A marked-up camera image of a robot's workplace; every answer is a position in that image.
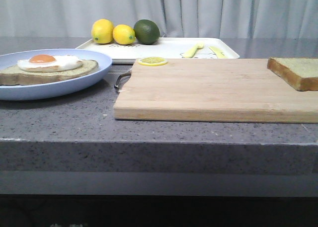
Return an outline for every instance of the wooden cutting board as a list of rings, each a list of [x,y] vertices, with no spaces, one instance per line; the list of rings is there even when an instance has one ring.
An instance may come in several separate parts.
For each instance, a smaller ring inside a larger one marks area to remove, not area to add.
[[[318,123],[318,91],[294,90],[267,59],[170,59],[134,63],[116,119]]]

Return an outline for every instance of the toast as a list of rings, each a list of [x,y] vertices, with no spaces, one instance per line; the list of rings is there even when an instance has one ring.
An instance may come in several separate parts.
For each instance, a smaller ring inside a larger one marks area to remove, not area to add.
[[[61,72],[26,72],[17,65],[0,70],[0,85],[45,84],[77,78],[94,72],[98,68],[95,60],[83,60],[79,68]]]
[[[267,68],[298,91],[318,90],[317,58],[268,59]]]

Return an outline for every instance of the yellow utensil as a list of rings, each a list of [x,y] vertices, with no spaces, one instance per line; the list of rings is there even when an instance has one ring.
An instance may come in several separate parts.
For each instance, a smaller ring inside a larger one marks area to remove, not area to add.
[[[188,51],[183,53],[182,57],[183,58],[192,58],[194,56],[194,54],[197,52],[197,50],[202,49],[202,48],[204,48],[204,43],[199,42],[199,43],[195,44],[193,47],[191,47]]]
[[[217,48],[217,47],[209,47],[210,50],[212,52],[215,53],[215,55],[218,57],[218,58],[227,58],[226,55],[224,55],[223,51],[220,49],[220,48]]]

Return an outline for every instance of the lemon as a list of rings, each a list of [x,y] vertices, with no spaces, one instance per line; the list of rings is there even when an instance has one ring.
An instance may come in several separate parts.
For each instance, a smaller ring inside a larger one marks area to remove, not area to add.
[[[133,28],[125,24],[117,25],[114,28],[113,37],[121,45],[132,44],[136,40]]]
[[[155,43],[160,37],[160,31],[155,22],[147,19],[141,19],[134,25],[136,38],[138,42],[146,45]]]
[[[145,58],[137,59],[137,62],[140,65],[154,67],[154,66],[162,66],[166,64],[168,61],[162,57],[145,57]]]
[[[113,40],[114,24],[107,19],[97,20],[91,29],[91,37],[97,44],[110,43]]]

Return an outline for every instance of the fried egg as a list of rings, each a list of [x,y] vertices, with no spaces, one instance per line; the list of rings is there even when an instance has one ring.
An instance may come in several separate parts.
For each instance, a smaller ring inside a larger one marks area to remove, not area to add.
[[[61,72],[72,70],[83,65],[76,56],[36,55],[29,60],[19,60],[17,65],[26,72]]]

